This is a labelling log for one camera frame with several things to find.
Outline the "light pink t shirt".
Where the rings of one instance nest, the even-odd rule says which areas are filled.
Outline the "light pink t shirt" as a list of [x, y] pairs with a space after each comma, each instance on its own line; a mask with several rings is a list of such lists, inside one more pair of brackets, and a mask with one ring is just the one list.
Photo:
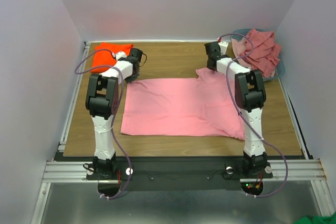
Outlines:
[[223, 73], [161, 78], [128, 85], [121, 133], [132, 136], [225, 136], [244, 139], [244, 125]]

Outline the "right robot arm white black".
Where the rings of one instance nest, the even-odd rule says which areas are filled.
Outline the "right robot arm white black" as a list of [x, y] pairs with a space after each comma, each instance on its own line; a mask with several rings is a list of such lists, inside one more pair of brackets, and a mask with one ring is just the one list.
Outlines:
[[222, 54], [219, 42], [204, 44], [207, 55], [207, 68], [223, 73], [229, 85], [234, 82], [234, 88], [228, 88], [238, 115], [244, 121], [245, 146], [241, 171], [248, 177], [262, 172], [267, 166], [267, 154], [263, 144], [261, 116], [266, 91], [262, 73], [241, 66], [228, 55]]

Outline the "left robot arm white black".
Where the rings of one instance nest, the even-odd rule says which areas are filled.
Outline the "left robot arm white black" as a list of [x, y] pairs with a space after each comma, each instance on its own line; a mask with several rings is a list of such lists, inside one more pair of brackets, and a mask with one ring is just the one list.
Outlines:
[[95, 153], [92, 164], [84, 165], [88, 179], [111, 180], [121, 177], [116, 165], [112, 134], [121, 102], [119, 85], [138, 78], [143, 56], [145, 54], [138, 48], [131, 48], [128, 54], [113, 53], [112, 57], [116, 60], [114, 66], [107, 65], [108, 70], [92, 73], [89, 77], [85, 105], [93, 121]]

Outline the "pale pink garment in basket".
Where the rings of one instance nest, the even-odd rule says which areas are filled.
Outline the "pale pink garment in basket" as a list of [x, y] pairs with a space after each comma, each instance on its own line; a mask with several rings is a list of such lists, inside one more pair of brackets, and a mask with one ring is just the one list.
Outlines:
[[[236, 58], [240, 57], [241, 55], [244, 55], [246, 44], [248, 43], [248, 41], [245, 38], [242, 38], [240, 41], [232, 38], [231, 43], [232, 43], [233, 52]], [[244, 59], [238, 59], [237, 62], [241, 66], [251, 69], [251, 65], [247, 63]]]

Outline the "blue plastic laundry basket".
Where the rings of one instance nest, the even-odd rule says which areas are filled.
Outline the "blue plastic laundry basket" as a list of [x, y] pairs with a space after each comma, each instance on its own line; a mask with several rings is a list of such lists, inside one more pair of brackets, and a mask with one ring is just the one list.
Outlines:
[[[232, 38], [234, 38], [234, 39], [240, 41], [242, 38], [245, 38], [251, 44], [251, 48], [254, 49], [252, 42], [246, 37], [247, 33], [250, 30], [251, 30], [251, 28], [236, 30], [230, 36], [230, 40]], [[269, 82], [269, 81], [273, 81], [273, 80], [279, 79], [279, 78], [281, 78], [284, 75], [284, 73], [285, 73], [285, 67], [284, 67], [283, 61], [281, 60], [281, 51], [280, 51], [280, 54], [279, 54], [279, 59], [280, 59], [280, 63], [276, 67], [275, 75], [273, 77], [269, 77], [269, 78], [264, 78], [263, 77], [263, 79], [264, 79], [265, 82]]]

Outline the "folded orange t shirt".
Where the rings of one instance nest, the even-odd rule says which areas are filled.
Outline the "folded orange t shirt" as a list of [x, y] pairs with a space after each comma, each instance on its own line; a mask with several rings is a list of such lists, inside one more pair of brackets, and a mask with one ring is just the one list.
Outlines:
[[102, 42], [98, 46], [95, 46], [95, 51], [100, 49], [103, 49], [103, 51], [99, 51], [93, 55], [91, 67], [93, 68], [103, 65], [114, 66], [116, 64], [117, 61], [112, 57], [111, 53], [106, 51], [106, 49], [113, 52], [114, 54], [123, 51], [128, 56], [132, 48], [133, 44], [120, 45], [120, 44], [111, 44], [107, 42]]

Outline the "dusty rose t shirt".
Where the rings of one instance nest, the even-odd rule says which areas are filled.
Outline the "dusty rose t shirt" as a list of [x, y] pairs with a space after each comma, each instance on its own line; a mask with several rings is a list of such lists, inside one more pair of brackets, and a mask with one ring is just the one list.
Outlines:
[[264, 78], [273, 77], [275, 70], [280, 63], [279, 54], [281, 46], [275, 42], [276, 34], [274, 31], [258, 31], [251, 29], [246, 37], [253, 44], [253, 52], [251, 52], [251, 44], [243, 38], [243, 51], [239, 56], [249, 55], [246, 58], [240, 59], [246, 63], [246, 67], [252, 70], [260, 70]]

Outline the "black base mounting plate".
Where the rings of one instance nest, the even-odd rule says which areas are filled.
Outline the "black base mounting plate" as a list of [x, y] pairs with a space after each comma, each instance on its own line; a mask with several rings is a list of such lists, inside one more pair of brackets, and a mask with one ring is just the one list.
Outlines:
[[111, 197], [120, 191], [241, 190], [245, 180], [273, 177], [270, 164], [245, 171], [241, 156], [114, 157], [83, 167], [98, 192]]

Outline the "green cloth at corner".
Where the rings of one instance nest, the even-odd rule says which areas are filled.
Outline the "green cloth at corner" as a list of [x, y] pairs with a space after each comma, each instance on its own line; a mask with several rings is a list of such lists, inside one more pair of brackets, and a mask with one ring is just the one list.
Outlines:
[[293, 224], [335, 224], [335, 214], [332, 216], [311, 216], [302, 217], [295, 221]]

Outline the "left aluminium frame rail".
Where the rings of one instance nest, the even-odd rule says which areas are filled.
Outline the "left aluminium frame rail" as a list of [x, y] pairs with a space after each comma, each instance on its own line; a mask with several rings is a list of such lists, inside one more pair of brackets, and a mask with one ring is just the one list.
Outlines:
[[[82, 52], [80, 54], [80, 60], [83, 60], [89, 52], [89, 48], [90, 48], [90, 44], [91, 42], [87, 42], [84, 41], [83, 43], [83, 49]], [[55, 157], [60, 153], [62, 154], [61, 157], [63, 157], [63, 152], [67, 143], [67, 137], [68, 137], [68, 132], [70, 129], [70, 125], [71, 125], [71, 120], [72, 120], [72, 116], [73, 116], [73, 112], [76, 106], [76, 101], [77, 101], [77, 97], [78, 97], [78, 93], [79, 93], [79, 88], [80, 88], [80, 83], [82, 80], [82, 76], [79, 75], [75, 75], [75, 84], [73, 84], [71, 87], [71, 96], [70, 96], [70, 101], [68, 106], [66, 106], [67, 108], [67, 113], [66, 113], [66, 118], [64, 120], [64, 123], [62, 124], [62, 128], [61, 128], [61, 135], [58, 141], [58, 145], [57, 145], [57, 151], [55, 153], [55, 156], [51, 159], [51, 163], [56, 163], [56, 161], [54, 160]], [[45, 165], [45, 170], [44, 170], [44, 174], [42, 177], [42, 183], [56, 183], [56, 182], [47, 182], [48, 179], [45, 178], [45, 175], [47, 174], [47, 165], [50, 163], [49, 161], [46, 163]]]

